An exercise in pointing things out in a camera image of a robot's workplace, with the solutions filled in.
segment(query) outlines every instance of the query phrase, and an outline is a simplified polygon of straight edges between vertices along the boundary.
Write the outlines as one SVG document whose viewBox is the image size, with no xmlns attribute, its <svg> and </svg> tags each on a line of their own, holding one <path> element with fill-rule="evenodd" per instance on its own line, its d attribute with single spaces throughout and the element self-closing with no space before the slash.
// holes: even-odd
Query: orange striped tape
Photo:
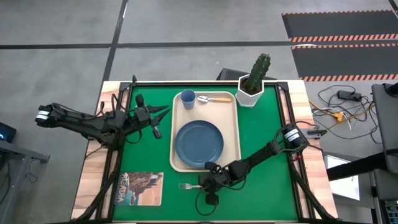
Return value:
<svg viewBox="0 0 398 224">
<path fill-rule="evenodd" d="M 316 41 L 351 41 L 351 40 L 392 40 L 398 39 L 398 34 L 364 34 L 364 35 L 330 35 L 291 37 L 291 42 L 316 42 Z"/>
<path fill-rule="evenodd" d="M 321 75 L 316 77 L 300 77 L 305 82 L 328 81 L 361 81 L 361 80 L 398 80 L 398 74 L 380 75 Z"/>
<path fill-rule="evenodd" d="M 334 12 L 286 12 L 286 13 L 282 13 L 282 16 L 286 16 L 286 15 L 302 15 L 302 14 L 356 13 L 356 12 L 392 12 L 392 10 L 390 10 L 390 9 L 379 9 L 379 10 L 334 11 Z"/>
<path fill-rule="evenodd" d="M 295 45 L 294 49 L 319 49 L 319 48 L 350 48 L 350 47 L 398 47 L 398 44 L 340 44 L 340 45 L 316 45 L 316 46 L 301 46 Z"/>
</svg>

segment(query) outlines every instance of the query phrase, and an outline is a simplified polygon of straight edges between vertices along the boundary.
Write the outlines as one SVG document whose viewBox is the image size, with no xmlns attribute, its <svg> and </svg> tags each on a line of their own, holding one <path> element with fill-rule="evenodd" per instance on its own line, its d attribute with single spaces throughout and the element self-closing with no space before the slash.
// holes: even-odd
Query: beige tray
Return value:
<svg viewBox="0 0 398 224">
<path fill-rule="evenodd" d="M 194 120 L 204 120 L 214 124 L 223 135 L 224 148 L 217 164 L 225 166 L 232 161 L 241 159 L 239 143 L 238 112 L 235 96 L 227 91 L 196 91 L 196 96 L 205 95 L 209 98 L 230 98 L 232 102 L 208 102 L 203 104 L 196 99 L 192 110 L 184 109 L 180 95 L 173 100 L 172 135 L 170 143 L 170 164 L 179 172 L 207 172 L 205 169 L 190 167 L 183 163 L 175 152 L 174 139 L 184 124 Z"/>
</svg>

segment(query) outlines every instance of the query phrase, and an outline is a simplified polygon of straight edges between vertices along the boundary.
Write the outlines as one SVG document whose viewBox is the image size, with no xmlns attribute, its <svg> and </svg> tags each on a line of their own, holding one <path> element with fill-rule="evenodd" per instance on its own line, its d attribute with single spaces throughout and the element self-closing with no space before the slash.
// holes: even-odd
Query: spoon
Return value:
<svg viewBox="0 0 398 224">
<path fill-rule="evenodd" d="M 198 100 L 202 103 L 207 103 L 209 101 L 216 101 L 216 102 L 232 102 L 229 98 L 209 98 L 207 96 L 198 96 Z"/>
</svg>

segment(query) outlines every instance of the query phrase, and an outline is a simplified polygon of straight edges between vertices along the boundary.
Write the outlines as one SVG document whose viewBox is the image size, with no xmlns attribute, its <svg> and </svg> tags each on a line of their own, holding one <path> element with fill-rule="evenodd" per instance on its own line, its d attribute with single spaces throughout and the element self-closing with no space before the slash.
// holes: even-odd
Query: wooden table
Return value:
<svg viewBox="0 0 398 224">
<path fill-rule="evenodd" d="M 218 82 L 236 83 L 236 81 L 218 81 Z M 304 82 L 301 80 L 278 80 L 275 82 L 287 82 L 289 84 L 290 100 L 292 102 L 295 120 L 307 121 L 313 124 L 311 107 L 308 102 L 308 96 Z M 111 95 L 113 93 L 115 95 L 118 95 L 119 86 L 120 86 L 119 81 L 104 82 L 101 90 L 101 95 L 99 98 L 99 101 L 105 102 L 104 111 L 111 111 Z M 281 91 L 281 98 L 284 109 L 284 116 L 286 118 L 285 122 L 289 123 L 290 119 L 289 119 L 289 113 L 287 111 L 286 96 L 284 95 L 283 91 Z M 303 123 L 299 123 L 297 125 L 300 128 L 311 128 L 309 125 Z M 319 147 L 319 141 L 314 139 L 309 139 L 309 141 L 310 144 Z M 100 144 L 98 142 L 90 141 L 86 153 L 88 154 L 99 147 Z M 79 217 L 86 210 L 87 206 L 93 201 L 96 194 L 100 190 L 105 159 L 106 159 L 106 149 L 100 149 L 98 152 L 92 154 L 84 161 L 71 218 Z M 329 180 L 326 174 L 326 168 L 323 162 L 322 152 L 319 151 L 318 149 L 308 147 L 303 151 L 303 159 L 311 191 L 319 200 L 319 202 L 325 207 L 325 209 L 331 215 L 337 217 L 337 211 L 330 190 Z M 300 189 L 299 189 L 299 194 L 302 204 L 303 215 L 304 217 L 308 217 L 306 199 L 303 192 Z M 110 195 L 110 190 L 107 192 L 104 200 L 103 211 L 102 211 L 103 217 L 106 217 L 109 208 L 109 198 L 110 198 L 109 195 Z"/>
</svg>

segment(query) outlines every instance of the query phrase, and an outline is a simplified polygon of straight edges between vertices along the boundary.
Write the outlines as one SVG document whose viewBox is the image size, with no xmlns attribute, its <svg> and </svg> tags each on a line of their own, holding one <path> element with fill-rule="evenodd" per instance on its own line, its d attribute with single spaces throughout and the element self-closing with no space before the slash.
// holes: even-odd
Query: black floor mat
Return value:
<svg viewBox="0 0 398 224">
<path fill-rule="evenodd" d="M 306 82 L 398 79 L 398 44 L 293 46 Z"/>
<path fill-rule="evenodd" d="M 282 14 L 292 42 L 398 39 L 391 10 Z"/>
</svg>

